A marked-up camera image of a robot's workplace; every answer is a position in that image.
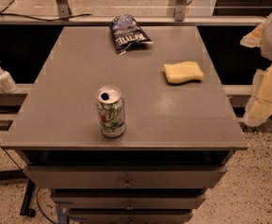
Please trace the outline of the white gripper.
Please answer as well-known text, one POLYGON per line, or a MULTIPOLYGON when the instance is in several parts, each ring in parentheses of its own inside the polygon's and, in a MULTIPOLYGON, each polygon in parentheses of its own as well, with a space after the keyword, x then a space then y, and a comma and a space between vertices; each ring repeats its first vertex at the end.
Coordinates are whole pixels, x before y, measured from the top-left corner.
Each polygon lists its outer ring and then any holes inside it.
MULTIPOLYGON (((272 13, 263 23, 244 35, 240 45, 260 48, 262 56, 272 61, 272 13)), ((252 93, 245 107, 243 122, 258 127, 272 115, 272 64, 264 71, 257 69, 252 80, 252 93)))

